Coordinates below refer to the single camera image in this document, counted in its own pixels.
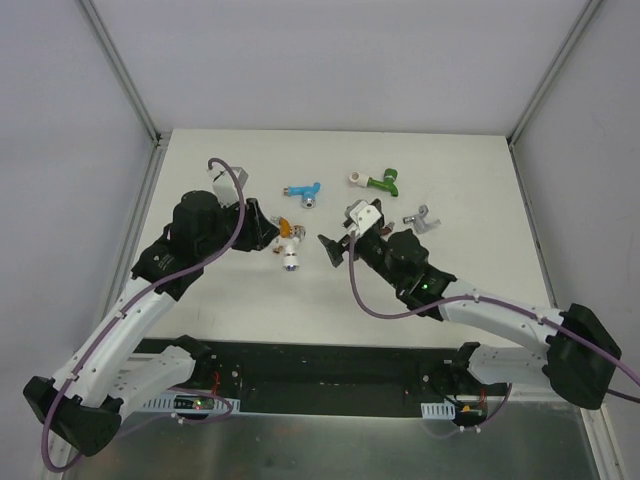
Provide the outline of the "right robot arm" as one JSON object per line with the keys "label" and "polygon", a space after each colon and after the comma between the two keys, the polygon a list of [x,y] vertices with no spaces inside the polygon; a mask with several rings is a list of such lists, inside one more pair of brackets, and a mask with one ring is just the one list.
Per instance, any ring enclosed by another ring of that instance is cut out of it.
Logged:
{"label": "right robot arm", "polygon": [[318,237],[333,266],[363,261],[395,290],[407,316],[470,326],[512,342],[494,348],[468,342],[450,369],[452,387],[473,394],[497,383],[539,385],[587,410],[601,407],[622,352],[596,314],[573,303],[566,310],[513,302],[444,272],[409,229],[384,236],[379,200],[347,208],[339,240]]}

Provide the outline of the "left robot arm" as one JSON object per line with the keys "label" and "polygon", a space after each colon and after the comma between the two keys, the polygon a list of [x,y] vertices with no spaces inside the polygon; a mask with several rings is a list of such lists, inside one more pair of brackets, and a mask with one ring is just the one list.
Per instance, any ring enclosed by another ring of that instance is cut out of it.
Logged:
{"label": "left robot arm", "polygon": [[175,385],[204,387],[211,365],[208,349],[179,337],[159,358],[126,375],[121,366],[150,328],[229,249],[261,251],[279,228],[254,198],[222,200],[191,191],[174,207],[162,234],[143,250],[120,297],[82,347],[50,377],[34,376],[23,395],[43,425],[41,448],[55,433],[81,455],[103,450],[124,420]]}

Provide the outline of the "white elbow pipe fitting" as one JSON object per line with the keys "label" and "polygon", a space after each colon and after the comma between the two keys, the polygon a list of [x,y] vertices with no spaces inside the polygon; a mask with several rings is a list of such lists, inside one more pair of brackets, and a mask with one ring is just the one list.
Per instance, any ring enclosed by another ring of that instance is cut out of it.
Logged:
{"label": "white elbow pipe fitting", "polygon": [[275,254],[281,254],[283,252],[292,251],[294,249],[294,242],[291,238],[281,237],[275,239],[272,245],[272,251]]}

